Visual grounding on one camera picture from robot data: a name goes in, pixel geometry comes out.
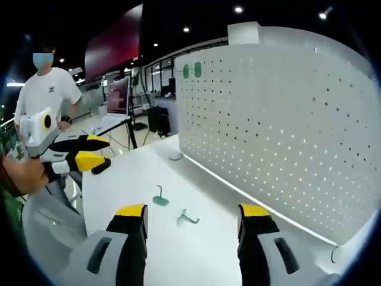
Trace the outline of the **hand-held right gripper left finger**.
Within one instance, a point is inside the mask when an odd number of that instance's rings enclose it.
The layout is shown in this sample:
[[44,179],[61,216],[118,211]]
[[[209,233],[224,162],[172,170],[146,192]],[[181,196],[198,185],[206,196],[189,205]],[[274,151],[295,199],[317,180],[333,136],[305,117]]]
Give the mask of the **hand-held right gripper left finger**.
[[88,236],[70,254],[60,285],[143,285],[148,206],[118,210],[105,230]]

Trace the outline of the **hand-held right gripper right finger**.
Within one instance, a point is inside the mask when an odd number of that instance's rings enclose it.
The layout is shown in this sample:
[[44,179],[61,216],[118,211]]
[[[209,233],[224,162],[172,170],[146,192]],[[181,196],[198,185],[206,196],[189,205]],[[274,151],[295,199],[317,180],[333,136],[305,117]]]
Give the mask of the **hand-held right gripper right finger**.
[[270,212],[238,205],[238,259],[242,285],[317,285],[321,269],[306,245],[281,231]]

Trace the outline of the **person's left hand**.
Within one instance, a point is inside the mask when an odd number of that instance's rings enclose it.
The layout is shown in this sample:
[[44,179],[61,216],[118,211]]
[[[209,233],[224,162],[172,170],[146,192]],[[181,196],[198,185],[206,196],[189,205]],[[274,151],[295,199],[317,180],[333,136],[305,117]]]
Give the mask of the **person's left hand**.
[[30,158],[21,164],[21,187],[23,194],[31,194],[49,183],[43,163],[39,158]]

